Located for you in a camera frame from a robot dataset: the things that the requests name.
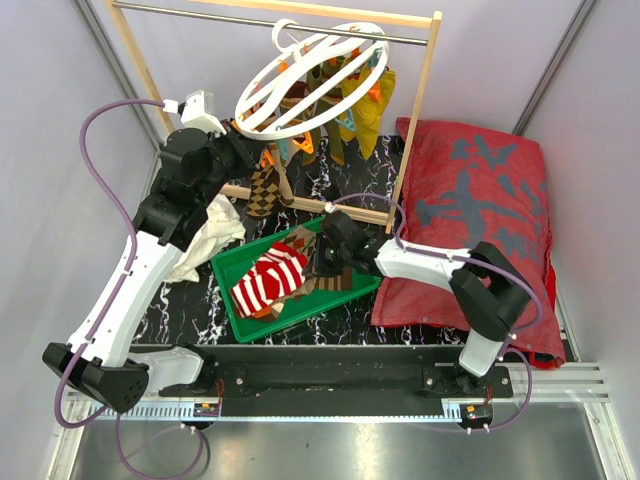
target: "green tray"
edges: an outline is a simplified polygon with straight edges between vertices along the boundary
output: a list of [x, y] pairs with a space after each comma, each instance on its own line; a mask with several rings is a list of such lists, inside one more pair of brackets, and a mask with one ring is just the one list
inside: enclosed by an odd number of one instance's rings
[[[312, 232], [320, 231], [322, 217], [303, 224]], [[313, 315], [326, 312], [332, 308], [343, 305], [351, 300], [361, 297], [380, 286], [380, 278], [371, 275], [361, 275], [353, 272], [353, 288], [342, 292], [330, 292], [328, 290], [315, 289], [309, 295], [298, 301], [288, 300], [282, 312], [275, 322], [260, 322], [252, 318], [242, 318], [236, 313], [236, 308], [231, 298], [231, 288], [234, 287], [249, 271], [258, 257], [269, 250], [269, 247], [278, 240], [286, 237], [293, 228], [284, 232], [275, 233], [266, 238], [253, 241], [242, 247], [234, 248], [228, 252], [219, 253], [211, 263], [216, 274], [218, 285], [227, 313], [231, 320], [231, 328], [240, 343], [249, 343], [258, 338], [290, 327], [298, 322], [306, 320]]]

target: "gray wall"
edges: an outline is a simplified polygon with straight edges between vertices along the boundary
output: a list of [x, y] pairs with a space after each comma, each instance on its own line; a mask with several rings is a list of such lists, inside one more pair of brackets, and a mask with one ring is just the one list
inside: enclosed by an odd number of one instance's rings
[[580, 353], [640, 468], [640, 3], [600, 2], [527, 131], [549, 170], [554, 263]]
[[[40, 356], [80, 324], [124, 247], [77, 146], [85, 116], [121, 97], [70, 1], [0, 2], [0, 43], [0, 476], [36, 479], [57, 384]], [[96, 124], [89, 150], [133, 212], [151, 145], [130, 111]]]
[[[307, 0], [308, 3], [431, 16], [443, 11], [442, 27], [427, 88], [422, 118], [465, 121], [510, 131], [551, 57], [579, 0]], [[92, 0], [110, 24], [103, 0]], [[184, 0], [140, 0], [154, 6], [220, 15], [278, 20], [306, 25], [347, 23], [252, 9], [202, 5]], [[143, 12], [125, 12], [163, 98], [176, 100], [198, 90], [216, 95], [222, 116], [233, 116], [239, 95], [279, 53], [267, 28], [231, 25]], [[123, 59], [126, 50], [117, 31], [110, 36]], [[391, 35], [426, 32], [383, 26]], [[283, 35], [281, 42], [288, 45]], [[424, 49], [391, 45], [389, 65], [398, 85], [385, 116], [384, 133], [395, 132], [398, 116], [410, 116]], [[130, 76], [135, 69], [126, 62]]]

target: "black and white marble pattern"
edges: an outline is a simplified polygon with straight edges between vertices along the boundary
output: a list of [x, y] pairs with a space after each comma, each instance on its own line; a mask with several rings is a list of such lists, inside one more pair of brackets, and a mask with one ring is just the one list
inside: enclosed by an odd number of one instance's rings
[[[357, 143], [351, 142], [345, 146], [347, 164], [340, 166], [331, 160], [325, 140], [320, 145], [318, 158], [314, 163], [303, 166], [299, 158], [294, 158], [287, 168], [287, 175], [294, 193], [298, 196], [334, 200], [349, 193], [374, 192], [390, 197], [400, 165], [402, 148], [403, 142], [399, 137], [380, 137], [373, 156], [364, 160]], [[256, 221], [247, 218], [244, 201], [237, 200], [235, 204], [247, 229], [245, 242], [286, 230], [315, 217], [309, 212], [284, 208], [277, 215]], [[389, 208], [377, 199], [354, 199], [350, 204], [377, 210]], [[161, 286], [134, 337], [136, 343], [237, 343], [211, 264], [207, 262], [200, 266], [198, 272], [199, 283], [180, 282]], [[466, 332], [453, 328], [426, 325], [373, 327], [370, 325], [370, 319], [375, 295], [376, 292], [367, 294], [255, 343], [416, 345], [459, 344], [466, 339]]]

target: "red pillow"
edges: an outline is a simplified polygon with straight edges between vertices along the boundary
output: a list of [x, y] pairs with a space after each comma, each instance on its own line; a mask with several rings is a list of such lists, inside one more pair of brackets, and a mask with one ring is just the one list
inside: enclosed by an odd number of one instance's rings
[[[399, 118], [406, 138], [409, 119]], [[515, 346], [556, 357], [565, 353], [547, 296], [552, 233], [544, 160], [525, 138], [452, 122], [419, 122], [402, 187], [403, 238], [444, 248], [496, 245], [529, 282], [543, 305], [542, 321], [518, 335]], [[533, 320], [529, 302], [517, 325]], [[406, 279], [385, 279], [371, 323], [433, 324], [469, 330], [451, 292]]]

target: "red and white striped cloth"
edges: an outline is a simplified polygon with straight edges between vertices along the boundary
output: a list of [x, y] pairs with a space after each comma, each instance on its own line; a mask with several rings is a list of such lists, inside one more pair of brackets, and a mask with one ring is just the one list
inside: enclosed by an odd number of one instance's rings
[[242, 317], [265, 309], [290, 295], [304, 283], [302, 269], [307, 258], [284, 243], [274, 243], [231, 289], [231, 297]]

